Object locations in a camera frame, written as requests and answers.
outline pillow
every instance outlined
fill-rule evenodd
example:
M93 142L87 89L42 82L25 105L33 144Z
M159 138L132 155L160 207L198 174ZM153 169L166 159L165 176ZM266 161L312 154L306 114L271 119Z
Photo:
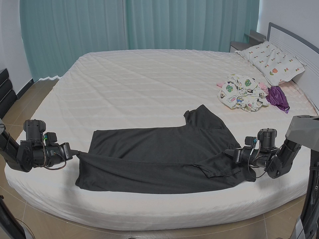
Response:
M236 52L256 66L273 86L288 82L305 71L295 56L281 51L268 41Z

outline purple satin cloth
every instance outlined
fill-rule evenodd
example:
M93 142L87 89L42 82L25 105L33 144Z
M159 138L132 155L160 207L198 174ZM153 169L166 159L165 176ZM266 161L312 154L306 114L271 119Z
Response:
M287 98L281 88L279 86L271 86L271 88L268 90L269 94L268 96L266 96L267 101L273 106L277 106L282 111L288 113L290 107Z

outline white bed sheet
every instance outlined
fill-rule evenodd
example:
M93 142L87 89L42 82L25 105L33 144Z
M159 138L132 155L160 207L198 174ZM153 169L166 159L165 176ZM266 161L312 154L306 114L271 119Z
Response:
M195 50L130 50L89 53L80 57L43 100L33 119L46 122L58 142L88 151L97 129L185 125L183 114L204 104L219 116L243 145L261 128L285 139L292 116L316 115L307 98L289 82L281 85L290 111L263 107L248 113L231 110L217 99L216 82L237 73L266 82L235 53ZM22 132L18 140L25 139ZM199 227L247 219L306 192L310 150L302 147L291 171L278 178L264 175L255 183L192 194L156 195L91 192L79 189L77 157L58 171L29 173L5 168L7 180L31 205L82 224L117 230Z

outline teal curtain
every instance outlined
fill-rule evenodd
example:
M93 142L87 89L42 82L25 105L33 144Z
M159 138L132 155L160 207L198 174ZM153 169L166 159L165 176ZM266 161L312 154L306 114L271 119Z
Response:
M20 0L34 81L83 54L121 49L229 51L257 29L259 0Z
M259 0L126 0L128 46L229 52L258 12Z
M33 80L62 76L89 52L126 49L123 0L20 0Z

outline black garment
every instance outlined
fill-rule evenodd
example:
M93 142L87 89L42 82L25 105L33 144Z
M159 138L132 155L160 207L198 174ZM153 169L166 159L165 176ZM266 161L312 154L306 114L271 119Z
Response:
M222 151L240 147L204 105L180 127L97 130L89 153L78 155L76 185L92 191L179 194L233 187L242 169Z

